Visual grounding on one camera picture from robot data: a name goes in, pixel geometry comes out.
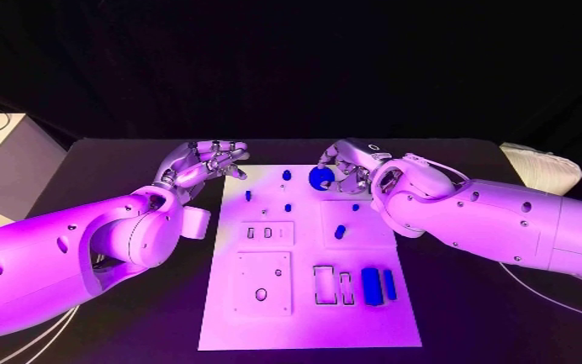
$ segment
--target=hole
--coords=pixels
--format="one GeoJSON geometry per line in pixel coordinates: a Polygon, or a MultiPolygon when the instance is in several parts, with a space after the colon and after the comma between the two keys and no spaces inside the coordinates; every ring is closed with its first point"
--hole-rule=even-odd
{"type": "Polygon", "coordinates": [[[64,253],[70,251],[70,240],[65,236],[58,237],[58,248],[64,253]]]}
{"type": "Polygon", "coordinates": [[[256,292],[257,300],[258,301],[266,301],[267,299],[267,290],[264,288],[260,288],[256,292]]]}

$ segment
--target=robotic hand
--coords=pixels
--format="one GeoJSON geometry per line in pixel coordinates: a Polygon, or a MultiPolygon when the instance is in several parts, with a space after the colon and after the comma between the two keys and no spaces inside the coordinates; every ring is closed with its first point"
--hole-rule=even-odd
{"type": "Polygon", "coordinates": [[[375,144],[353,139],[326,150],[319,170],[333,160],[346,177],[325,180],[322,188],[352,194],[371,191],[372,208],[401,235],[417,238],[427,231],[447,245],[487,259],[582,275],[578,200],[473,180],[414,154],[392,159],[375,144]],[[456,174],[460,183],[436,167],[456,174]]]}
{"type": "Polygon", "coordinates": [[[202,239],[211,213],[183,207],[207,180],[247,179],[247,144],[191,142],[165,158],[152,186],[0,227],[0,335],[62,314],[162,265],[181,236],[202,239]],[[91,261],[91,254],[106,256],[91,261]]]}

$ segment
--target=cable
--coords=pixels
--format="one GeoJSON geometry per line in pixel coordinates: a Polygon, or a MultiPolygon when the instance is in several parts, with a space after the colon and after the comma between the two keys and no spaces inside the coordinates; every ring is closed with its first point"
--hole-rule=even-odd
{"type": "Polygon", "coordinates": [[[565,303],[559,303],[558,301],[555,301],[551,297],[547,297],[542,293],[539,293],[519,278],[518,276],[512,273],[512,271],[509,270],[509,268],[506,267],[506,265],[499,262],[503,270],[509,273],[509,275],[518,280],[518,282],[535,293],[538,294],[542,298],[545,298],[551,303],[557,303],[561,307],[565,307],[568,309],[571,309],[574,312],[578,312],[580,314],[582,314],[582,310],[575,309],[574,307],[570,307],[565,303]]]}
{"type": "Polygon", "coordinates": [[[80,305],[74,308],[74,311],[71,313],[70,319],[67,320],[64,327],[61,328],[61,330],[58,331],[58,333],[55,334],[55,336],[52,337],[50,343],[45,345],[45,347],[41,349],[41,351],[35,354],[34,358],[28,361],[28,364],[31,364],[37,357],[42,354],[42,352],[50,348],[52,342],[55,341],[55,339],[58,338],[58,336],[61,335],[62,331],[65,330],[65,327],[70,325],[71,320],[74,319],[74,316],[77,314],[77,311],[80,309],[80,305]]]}
{"type": "Polygon", "coordinates": [[[0,112],[0,113],[3,113],[3,114],[6,115],[6,125],[5,125],[3,127],[0,127],[0,130],[2,130],[2,129],[6,129],[6,128],[9,127],[9,124],[11,124],[11,115],[9,115],[6,112],[0,112]]]}
{"type": "Polygon", "coordinates": [[[67,320],[67,318],[73,315],[74,310],[78,308],[80,306],[77,306],[75,308],[71,308],[64,317],[58,320],[58,322],[50,327],[50,329],[45,331],[45,333],[42,333],[42,335],[24,347],[21,347],[19,350],[16,350],[8,357],[5,357],[0,360],[0,364],[6,363],[14,357],[16,357],[39,340],[44,339],[44,337],[55,330],[55,328],[64,323],[64,321],[67,320]]]}

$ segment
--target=blue object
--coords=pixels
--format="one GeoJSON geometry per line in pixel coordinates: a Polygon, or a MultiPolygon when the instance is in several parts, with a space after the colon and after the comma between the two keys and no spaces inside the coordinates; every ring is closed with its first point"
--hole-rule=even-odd
{"type": "Polygon", "coordinates": [[[379,285],[379,269],[366,267],[362,269],[364,300],[366,305],[379,306],[385,303],[382,286],[379,285]]]}
{"type": "Polygon", "coordinates": [[[343,238],[343,235],[346,234],[346,226],[345,225],[339,225],[338,226],[338,230],[336,230],[336,234],[335,234],[335,237],[336,237],[336,239],[342,239],[343,238]]]}
{"type": "Polygon", "coordinates": [[[387,296],[391,301],[397,300],[397,287],[395,278],[392,277],[392,270],[385,270],[385,284],[387,284],[387,296]]]}
{"type": "Polygon", "coordinates": [[[333,182],[336,180],[336,175],[333,174],[333,170],[325,166],[322,169],[315,167],[310,171],[310,185],[316,190],[328,190],[320,185],[322,182],[333,182]]]}

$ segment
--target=table surface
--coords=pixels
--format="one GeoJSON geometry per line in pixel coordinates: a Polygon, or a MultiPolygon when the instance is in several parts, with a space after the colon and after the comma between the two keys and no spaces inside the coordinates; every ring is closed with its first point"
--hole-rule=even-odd
{"type": "MultiPolygon", "coordinates": [[[[114,198],[150,184],[166,154],[182,141],[77,142],[29,216],[114,198]]],[[[487,141],[372,141],[395,157],[414,152],[470,177],[522,184],[505,154],[487,141]]],[[[248,140],[245,164],[316,163],[332,142],[248,140]]],[[[397,235],[423,348],[198,351],[222,188],[224,178],[211,181],[189,204],[212,211],[205,240],[182,239],[162,267],[83,304],[37,362],[581,362],[582,316],[534,295],[496,262],[446,246],[430,234],[415,240],[397,235]]],[[[555,289],[582,295],[574,277],[523,268],[515,272],[542,276],[558,285],[555,289]]],[[[0,357],[54,322],[0,337],[0,357]]],[[[12,362],[25,362],[39,348],[12,362]]]]}

